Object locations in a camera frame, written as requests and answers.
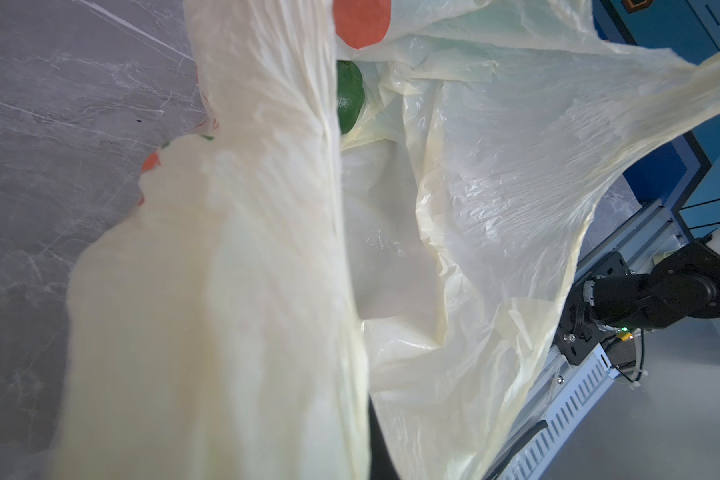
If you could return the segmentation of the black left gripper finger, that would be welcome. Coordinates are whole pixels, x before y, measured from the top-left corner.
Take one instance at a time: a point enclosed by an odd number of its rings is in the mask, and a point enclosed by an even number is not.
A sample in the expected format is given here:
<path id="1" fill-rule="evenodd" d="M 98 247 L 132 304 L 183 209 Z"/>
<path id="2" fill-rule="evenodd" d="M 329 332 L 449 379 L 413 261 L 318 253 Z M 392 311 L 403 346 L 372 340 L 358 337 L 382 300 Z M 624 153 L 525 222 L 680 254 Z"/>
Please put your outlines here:
<path id="1" fill-rule="evenodd" d="M 369 479 L 399 480 L 399 476 L 386 446 L 372 400 L 368 401 L 368 413 L 371 447 Z"/>

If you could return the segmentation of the yellowish translucent plastic bag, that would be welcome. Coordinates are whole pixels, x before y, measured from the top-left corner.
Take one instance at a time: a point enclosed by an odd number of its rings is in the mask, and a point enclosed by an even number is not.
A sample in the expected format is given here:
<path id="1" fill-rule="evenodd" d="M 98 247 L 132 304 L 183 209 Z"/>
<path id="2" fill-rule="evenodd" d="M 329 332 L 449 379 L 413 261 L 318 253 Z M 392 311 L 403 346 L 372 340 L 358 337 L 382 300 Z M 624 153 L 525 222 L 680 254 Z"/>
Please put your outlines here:
<path id="1" fill-rule="evenodd" d="M 188 1 L 208 118 L 70 277 L 53 479 L 478 479 L 539 375 L 609 186 L 720 114 L 720 52 L 601 40 L 588 1 Z M 400 101 L 433 325 L 358 317 L 337 57 Z"/>

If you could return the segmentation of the green lime fruit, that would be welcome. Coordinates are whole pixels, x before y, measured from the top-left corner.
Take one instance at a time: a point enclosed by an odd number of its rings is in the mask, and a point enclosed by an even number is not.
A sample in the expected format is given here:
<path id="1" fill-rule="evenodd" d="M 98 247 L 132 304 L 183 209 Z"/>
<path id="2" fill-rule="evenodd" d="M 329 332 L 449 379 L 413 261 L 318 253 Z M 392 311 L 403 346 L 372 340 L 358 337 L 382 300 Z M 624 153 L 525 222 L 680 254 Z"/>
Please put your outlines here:
<path id="1" fill-rule="evenodd" d="M 355 126 L 365 103 L 363 77 L 351 61 L 337 62 L 337 115 L 342 135 Z"/>

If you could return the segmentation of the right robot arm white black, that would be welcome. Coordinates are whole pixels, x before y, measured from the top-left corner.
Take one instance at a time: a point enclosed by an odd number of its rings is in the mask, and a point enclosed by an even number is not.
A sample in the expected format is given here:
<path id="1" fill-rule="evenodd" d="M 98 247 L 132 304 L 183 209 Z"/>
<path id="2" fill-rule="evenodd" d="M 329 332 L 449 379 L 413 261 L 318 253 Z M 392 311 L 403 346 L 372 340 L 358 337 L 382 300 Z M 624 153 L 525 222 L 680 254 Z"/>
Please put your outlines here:
<path id="1" fill-rule="evenodd" d="M 664 329 L 687 317 L 720 318 L 720 228 L 647 274 L 587 279 L 577 299 L 598 326 Z"/>

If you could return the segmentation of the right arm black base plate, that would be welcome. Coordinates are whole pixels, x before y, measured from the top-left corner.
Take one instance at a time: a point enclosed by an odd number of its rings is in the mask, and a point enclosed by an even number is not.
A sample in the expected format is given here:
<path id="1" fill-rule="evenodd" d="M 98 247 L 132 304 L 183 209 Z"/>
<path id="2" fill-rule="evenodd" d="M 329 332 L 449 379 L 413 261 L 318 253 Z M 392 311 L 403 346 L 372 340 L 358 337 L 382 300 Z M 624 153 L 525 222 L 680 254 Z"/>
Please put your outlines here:
<path id="1" fill-rule="evenodd" d="M 578 366 L 614 328 L 594 322 L 593 284 L 595 280 L 628 274 L 628 266 L 618 252 L 606 254 L 571 287 L 564 303 L 554 344 L 568 363 Z"/>

